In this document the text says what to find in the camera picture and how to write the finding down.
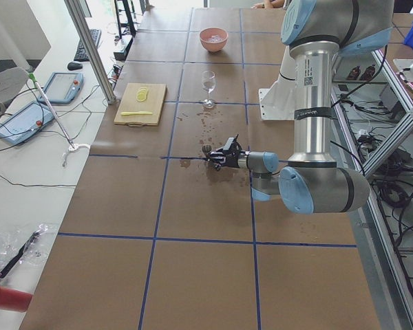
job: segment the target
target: computer mouse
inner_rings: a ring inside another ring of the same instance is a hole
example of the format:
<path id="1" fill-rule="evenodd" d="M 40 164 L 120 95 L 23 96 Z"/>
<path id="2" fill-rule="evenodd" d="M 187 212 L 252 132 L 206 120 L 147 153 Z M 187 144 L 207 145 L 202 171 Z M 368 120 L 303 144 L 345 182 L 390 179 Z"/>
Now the computer mouse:
<path id="1" fill-rule="evenodd" d="M 78 70 L 82 68 L 83 68 L 83 64 L 81 62 L 76 62 L 75 60 L 67 64 L 67 69 L 69 71 L 74 71 L 74 70 Z"/>

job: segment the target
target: keyboard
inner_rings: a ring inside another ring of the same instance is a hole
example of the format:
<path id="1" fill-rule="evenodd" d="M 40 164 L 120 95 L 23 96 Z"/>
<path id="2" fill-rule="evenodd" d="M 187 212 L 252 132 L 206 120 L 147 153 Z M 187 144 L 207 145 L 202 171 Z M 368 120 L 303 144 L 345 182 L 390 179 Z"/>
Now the keyboard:
<path id="1" fill-rule="evenodd" d="M 95 46 L 98 47 L 99 39 L 101 38 L 101 30 L 90 29 L 90 35 L 92 36 Z M 78 46 L 76 47 L 74 61 L 78 61 L 78 62 L 89 61 L 89 56 L 87 55 L 84 49 L 84 44 L 81 40 L 78 43 Z"/>

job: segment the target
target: black band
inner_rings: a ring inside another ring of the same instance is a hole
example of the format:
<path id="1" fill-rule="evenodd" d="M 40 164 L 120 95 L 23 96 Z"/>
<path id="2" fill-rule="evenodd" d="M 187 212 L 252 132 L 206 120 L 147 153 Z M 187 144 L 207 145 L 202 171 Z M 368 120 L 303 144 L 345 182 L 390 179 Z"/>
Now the black band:
<path id="1" fill-rule="evenodd" d="M 290 167 L 306 167 L 306 168 L 333 168 L 337 167 L 336 162 L 288 162 Z"/>
<path id="2" fill-rule="evenodd" d="M 345 212 L 345 211 L 349 210 L 352 207 L 353 197 L 355 196 L 355 187 L 353 185 L 352 177 L 350 176 L 348 171 L 346 171 L 344 168 L 340 168 L 339 170 L 346 177 L 347 189 L 348 189 L 348 194 L 349 194 L 348 198 L 347 198 L 346 206 L 344 206 L 344 209 L 340 211 L 340 212 Z"/>
<path id="3" fill-rule="evenodd" d="M 294 112 L 295 120 L 302 120 L 307 117 L 325 117 L 332 119 L 332 109 L 330 107 L 315 107 L 295 110 Z"/>
<path id="4" fill-rule="evenodd" d="M 289 80 L 289 81 L 295 81 L 295 79 L 290 79 L 290 78 L 288 78 L 288 77 L 285 77 L 285 76 L 283 76 L 283 74 L 280 72 L 280 76 L 283 78 L 283 79 L 286 79 L 286 80 Z"/>
<path id="5" fill-rule="evenodd" d="M 357 28 L 358 24 L 358 17 L 359 17 L 359 4 L 358 0 L 352 0 L 352 6 L 353 6 L 353 13 L 352 13 L 352 21 L 350 22 L 350 27 L 349 30 L 347 31 L 346 36 L 340 42 L 339 47 L 342 48 L 346 45 L 346 43 L 349 41 L 350 37 L 353 35 L 353 32 Z"/>
<path id="6" fill-rule="evenodd" d="M 339 45 L 339 39 L 336 36 L 329 36 L 327 34 L 321 34 L 317 36 L 307 36 L 299 40 L 296 40 L 289 45 L 289 48 L 292 49 L 294 47 L 303 45 L 304 43 L 312 43 L 315 41 L 332 41 L 333 43 L 336 43 Z"/>

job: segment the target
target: wooden cutting board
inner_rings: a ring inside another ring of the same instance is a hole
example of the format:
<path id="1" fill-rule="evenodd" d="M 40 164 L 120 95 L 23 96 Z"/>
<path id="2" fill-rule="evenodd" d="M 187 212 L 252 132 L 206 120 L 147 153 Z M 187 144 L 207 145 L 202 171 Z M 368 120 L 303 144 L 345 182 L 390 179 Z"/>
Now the wooden cutting board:
<path id="1" fill-rule="evenodd" d="M 139 102 L 136 94 L 141 87 L 148 88 L 147 99 Z M 127 84 L 114 123 L 117 125 L 150 125 L 159 124 L 160 112 L 167 91 L 166 84 Z M 121 115 L 122 112 L 150 111 L 151 115 Z"/>

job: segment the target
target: pink bowl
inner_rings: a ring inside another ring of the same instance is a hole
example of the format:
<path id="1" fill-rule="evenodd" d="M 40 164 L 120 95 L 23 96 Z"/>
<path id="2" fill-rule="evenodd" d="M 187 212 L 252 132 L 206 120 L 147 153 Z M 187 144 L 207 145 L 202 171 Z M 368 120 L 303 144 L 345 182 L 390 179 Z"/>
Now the pink bowl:
<path id="1" fill-rule="evenodd" d="M 228 40 L 228 32 L 218 27 L 210 27 L 199 34 L 200 43 L 209 52 L 220 51 Z"/>

